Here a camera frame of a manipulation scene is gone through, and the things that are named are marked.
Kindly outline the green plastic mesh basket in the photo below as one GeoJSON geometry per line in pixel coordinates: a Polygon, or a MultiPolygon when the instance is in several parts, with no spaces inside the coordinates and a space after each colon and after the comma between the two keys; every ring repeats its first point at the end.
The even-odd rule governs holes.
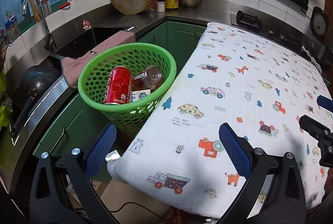
{"type": "Polygon", "coordinates": [[[134,137],[166,94],[176,72],[174,57],[166,49],[141,42],[123,44],[89,61],[79,76],[78,91],[88,106],[134,137]],[[132,101],[133,80],[149,66],[158,68],[162,83],[143,99],[132,101]]]}

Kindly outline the white milk carton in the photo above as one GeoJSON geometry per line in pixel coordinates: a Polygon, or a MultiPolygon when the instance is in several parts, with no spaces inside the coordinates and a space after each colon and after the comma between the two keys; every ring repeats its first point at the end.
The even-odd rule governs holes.
{"type": "Polygon", "coordinates": [[[138,100],[144,99],[145,97],[149,96],[150,93],[151,93],[150,89],[132,91],[130,102],[136,102],[138,100]]]}

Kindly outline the black gas stove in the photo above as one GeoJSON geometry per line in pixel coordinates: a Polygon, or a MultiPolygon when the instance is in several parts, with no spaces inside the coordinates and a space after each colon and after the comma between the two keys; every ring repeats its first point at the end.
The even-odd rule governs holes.
{"type": "Polygon", "coordinates": [[[303,49],[303,47],[307,48],[309,38],[295,28],[287,28],[285,25],[275,22],[272,24],[265,23],[257,16],[246,14],[240,10],[236,14],[231,13],[230,18],[233,26],[275,41],[279,45],[305,58],[307,61],[311,61],[303,49]]]}

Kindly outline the black rice cooker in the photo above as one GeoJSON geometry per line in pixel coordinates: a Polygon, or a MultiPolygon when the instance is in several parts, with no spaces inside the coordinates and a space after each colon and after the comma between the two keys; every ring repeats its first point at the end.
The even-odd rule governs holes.
{"type": "Polygon", "coordinates": [[[326,13],[320,7],[315,6],[312,11],[310,29],[314,37],[319,41],[324,41],[328,24],[329,21],[326,13]]]}

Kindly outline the white cartoon print tablecloth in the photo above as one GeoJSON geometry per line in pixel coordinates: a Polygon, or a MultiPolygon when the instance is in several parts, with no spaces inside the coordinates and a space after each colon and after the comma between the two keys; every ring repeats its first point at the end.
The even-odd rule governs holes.
{"type": "Polygon", "coordinates": [[[332,127],[332,113],[317,105],[320,95],[330,93],[311,62],[258,35],[209,23],[113,172],[161,202],[218,218],[246,181],[219,140],[228,123],[252,147],[294,154],[312,208],[324,196],[328,170],[299,119],[332,127]]]}

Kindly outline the amber tea bottle red label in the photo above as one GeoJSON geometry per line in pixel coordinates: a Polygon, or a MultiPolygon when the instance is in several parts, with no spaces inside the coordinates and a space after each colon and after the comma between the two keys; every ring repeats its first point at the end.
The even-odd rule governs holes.
{"type": "Polygon", "coordinates": [[[132,90],[154,90],[164,82],[164,76],[157,66],[150,65],[138,73],[132,81],[132,90]]]}

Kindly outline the red cola can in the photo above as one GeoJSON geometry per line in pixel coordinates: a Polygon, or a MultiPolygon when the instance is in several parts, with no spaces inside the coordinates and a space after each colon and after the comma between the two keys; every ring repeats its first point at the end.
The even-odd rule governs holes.
{"type": "Polygon", "coordinates": [[[125,66],[116,66],[107,80],[104,105],[124,105],[130,102],[132,73],[125,66]]]}

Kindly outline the black wok pan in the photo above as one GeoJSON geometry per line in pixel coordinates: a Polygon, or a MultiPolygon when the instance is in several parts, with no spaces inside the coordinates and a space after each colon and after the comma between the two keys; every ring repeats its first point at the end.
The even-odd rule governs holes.
{"type": "Polygon", "coordinates": [[[28,68],[19,85],[24,109],[32,108],[60,75],[60,70],[49,66],[31,66],[28,68]]]}

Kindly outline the white rag on counter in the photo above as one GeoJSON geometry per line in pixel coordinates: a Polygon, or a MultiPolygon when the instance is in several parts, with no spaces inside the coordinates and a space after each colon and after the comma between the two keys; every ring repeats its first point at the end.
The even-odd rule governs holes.
{"type": "Polygon", "coordinates": [[[315,58],[311,56],[310,52],[305,48],[304,45],[301,47],[301,49],[306,53],[307,57],[311,60],[311,63],[317,68],[317,70],[319,71],[319,73],[322,73],[322,68],[316,62],[315,58]]]}

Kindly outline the small white seasoning jar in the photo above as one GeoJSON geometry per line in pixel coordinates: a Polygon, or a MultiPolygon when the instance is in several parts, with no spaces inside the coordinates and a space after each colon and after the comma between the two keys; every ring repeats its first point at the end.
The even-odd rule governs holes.
{"type": "Polygon", "coordinates": [[[157,12],[165,12],[165,1],[158,1],[156,5],[157,12]]]}

